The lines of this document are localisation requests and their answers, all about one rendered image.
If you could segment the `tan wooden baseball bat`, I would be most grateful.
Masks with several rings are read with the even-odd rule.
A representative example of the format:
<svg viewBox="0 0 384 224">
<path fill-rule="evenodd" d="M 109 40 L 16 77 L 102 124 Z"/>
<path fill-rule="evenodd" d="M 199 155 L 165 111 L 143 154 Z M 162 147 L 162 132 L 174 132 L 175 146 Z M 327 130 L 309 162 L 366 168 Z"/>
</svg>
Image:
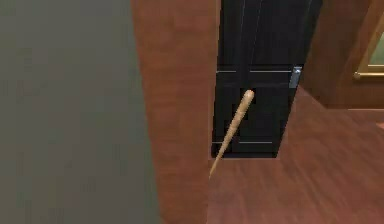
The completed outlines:
<svg viewBox="0 0 384 224">
<path fill-rule="evenodd" d="M 245 114 L 247 113 L 247 110 L 248 110 L 252 100 L 254 99 L 254 95 L 255 95 L 255 93 L 252 90 L 247 90 L 244 93 L 244 95 L 243 95 L 243 97 L 239 103 L 239 106 L 235 112 L 235 115 L 233 116 L 233 119 L 231 120 L 231 123 L 228 127 L 228 130 L 224 136 L 224 139 L 221 143 L 218 154 L 215 157 L 215 160 L 211 166 L 211 169 L 209 171 L 209 177 L 213 176 L 220 159 L 223 157 L 226 149 L 229 146 L 229 143 L 233 139 L 233 136 L 235 135 L 236 131 L 238 130 L 238 127 L 239 127 L 241 121 L 243 120 Z"/>
</svg>

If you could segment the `black room door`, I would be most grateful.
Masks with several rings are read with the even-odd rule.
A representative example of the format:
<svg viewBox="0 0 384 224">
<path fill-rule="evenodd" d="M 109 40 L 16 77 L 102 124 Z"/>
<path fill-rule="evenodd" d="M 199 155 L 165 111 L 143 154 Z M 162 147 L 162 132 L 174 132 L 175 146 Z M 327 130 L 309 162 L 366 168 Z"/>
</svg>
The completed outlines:
<svg viewBox="0 0 384 224">
<path fill-rule="evenodd" d="M 221 0 L 211 155 L 218 154 L 247 90 L 255 97 L 226 158 L 275 158 L 323 0 Z"/>
</svg>

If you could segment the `gold framed wall picture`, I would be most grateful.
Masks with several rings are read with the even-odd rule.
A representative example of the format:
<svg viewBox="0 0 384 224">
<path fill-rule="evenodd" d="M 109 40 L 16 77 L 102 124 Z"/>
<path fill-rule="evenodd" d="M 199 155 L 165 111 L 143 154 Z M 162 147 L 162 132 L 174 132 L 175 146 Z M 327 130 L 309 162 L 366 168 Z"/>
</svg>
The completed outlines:
<svg viewBox="0 0 384 224">
<path fill-rule="evenodd" d="M 353 77 L 357 80 L 362 78 L 384 78 L 384 12 Z"/>
</svg>

